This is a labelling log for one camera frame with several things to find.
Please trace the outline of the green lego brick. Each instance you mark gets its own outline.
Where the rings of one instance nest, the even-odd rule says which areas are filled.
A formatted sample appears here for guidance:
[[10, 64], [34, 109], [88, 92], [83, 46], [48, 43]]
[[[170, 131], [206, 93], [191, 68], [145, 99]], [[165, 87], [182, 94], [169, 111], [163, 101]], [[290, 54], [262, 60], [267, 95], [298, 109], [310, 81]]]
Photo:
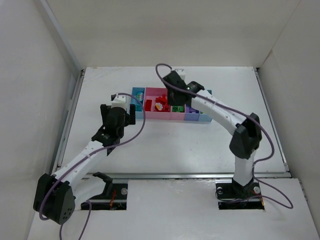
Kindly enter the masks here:
[[184, 113], [185, 107], [184, 106], [172, 106], [173, 113]]

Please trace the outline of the red flower printed lego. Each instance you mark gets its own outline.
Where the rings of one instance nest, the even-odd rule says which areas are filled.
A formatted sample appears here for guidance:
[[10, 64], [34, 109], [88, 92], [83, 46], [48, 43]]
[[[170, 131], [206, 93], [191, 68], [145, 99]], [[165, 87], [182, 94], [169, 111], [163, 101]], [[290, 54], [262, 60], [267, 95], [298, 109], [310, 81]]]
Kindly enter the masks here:
[[162, 105], [161, 102], [156, 102], [156, 103], [155, 103], [155, 110], [156, 110], [157, 112], [162, 112], [162, 111], [163, 111], [163, 108], [164, 108], [164, 106]]

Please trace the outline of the teal lego brick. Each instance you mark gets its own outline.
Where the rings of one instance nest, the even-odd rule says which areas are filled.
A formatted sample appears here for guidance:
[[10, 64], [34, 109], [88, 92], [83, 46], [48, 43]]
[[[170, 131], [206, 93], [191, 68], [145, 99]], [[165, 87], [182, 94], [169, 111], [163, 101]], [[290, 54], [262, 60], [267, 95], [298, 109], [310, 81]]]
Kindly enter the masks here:
[[142, 111], [142, 107], [140, 105], [136, 105], [135, 106], [135, 111], [136, 112], [141, 112]]

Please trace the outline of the red lego brick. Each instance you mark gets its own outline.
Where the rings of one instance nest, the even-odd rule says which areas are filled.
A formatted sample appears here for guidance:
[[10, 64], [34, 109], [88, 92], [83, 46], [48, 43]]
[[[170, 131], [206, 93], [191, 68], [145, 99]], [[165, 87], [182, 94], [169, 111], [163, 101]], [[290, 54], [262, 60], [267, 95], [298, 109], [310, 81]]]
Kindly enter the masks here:
[[147, 99], [147, 100], [145, 101], [145, 104], [144, 104], [144, 110], [145, 110], [146, 112], [150, 112], [151, 109], [152, 109], [152, 100], [151, 100], [151, 99]]

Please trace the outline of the teal frog printed lego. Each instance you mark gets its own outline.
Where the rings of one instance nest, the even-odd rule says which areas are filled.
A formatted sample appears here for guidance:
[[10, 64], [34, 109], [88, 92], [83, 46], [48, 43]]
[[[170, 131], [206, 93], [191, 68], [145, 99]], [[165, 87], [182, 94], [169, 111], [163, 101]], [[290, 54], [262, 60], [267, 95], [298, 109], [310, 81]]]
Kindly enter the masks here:
[[138, 92], [138, 93], [136, 94], [136, 98], [137, 98], [140, 102], [142, 102], [142, 101], [144, 100], [144, 93], [143, 93], [142, 91]]

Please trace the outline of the purple lego piece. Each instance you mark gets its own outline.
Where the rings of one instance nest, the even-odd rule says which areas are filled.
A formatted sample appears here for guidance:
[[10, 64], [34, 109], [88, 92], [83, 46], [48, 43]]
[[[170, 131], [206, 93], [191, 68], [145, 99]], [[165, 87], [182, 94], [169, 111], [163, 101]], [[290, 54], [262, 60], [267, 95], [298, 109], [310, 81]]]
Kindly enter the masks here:
[[200, 112], [192, 107], [189, 107], [189, 106], [186, 106], [186, 113], [189, 113], [189, 114], [192, 114], [192, 113], [195, 113], [195, 114], [199, 114]]

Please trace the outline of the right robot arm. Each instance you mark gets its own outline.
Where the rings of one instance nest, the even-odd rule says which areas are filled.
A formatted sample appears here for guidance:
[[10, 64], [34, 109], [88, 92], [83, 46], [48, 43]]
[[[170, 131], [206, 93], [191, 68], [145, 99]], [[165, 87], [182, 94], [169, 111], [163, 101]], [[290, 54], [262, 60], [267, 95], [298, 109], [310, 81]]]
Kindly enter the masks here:
[[262, 131], [255, 124], [260, 122], [259, 117], [255, 113], [249, 117], [237, 116], [221, 107], [218, 100], [201, 84], [195, 81], [186, 84], [174, 70], [163, 77], [163, 80], [170, 105], [186, 105], [198, 110], [230, 133], [232, 138], [229, 149], [235, 156], [232, 187], [235, 192], [246, 192], [253, 182], [252, 166], [262, 140]]

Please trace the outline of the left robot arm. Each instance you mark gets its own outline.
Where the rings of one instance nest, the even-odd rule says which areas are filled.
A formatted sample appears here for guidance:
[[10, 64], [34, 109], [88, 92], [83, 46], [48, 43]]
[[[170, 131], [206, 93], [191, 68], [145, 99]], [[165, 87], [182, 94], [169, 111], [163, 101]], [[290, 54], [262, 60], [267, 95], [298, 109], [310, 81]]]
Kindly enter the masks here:
[[52, 175], [45, 173], [39, 178], [33, 209], [41, 220], [62, 225], [86, 200], [103, 191], [110, 192], [112, 178], [103, 173], [94, 173], [87, 183], [81, 179], [102, 158], [122, 145], [124, 128], [136, 123], [136, 107], [131, 104], [126, 110], [121, 106], [102, 104], [100, 111], [102, 126], [80, 154]]

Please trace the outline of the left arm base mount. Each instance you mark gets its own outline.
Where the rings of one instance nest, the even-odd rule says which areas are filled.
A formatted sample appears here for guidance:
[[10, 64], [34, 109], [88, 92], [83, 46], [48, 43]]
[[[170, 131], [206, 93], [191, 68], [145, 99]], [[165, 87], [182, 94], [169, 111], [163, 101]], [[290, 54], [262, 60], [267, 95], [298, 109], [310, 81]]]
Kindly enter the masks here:
[[114, 180], [96, 172], [77, 188], [76, 207], [78, 210], [124, 211], [127, 209], [128, 182]]

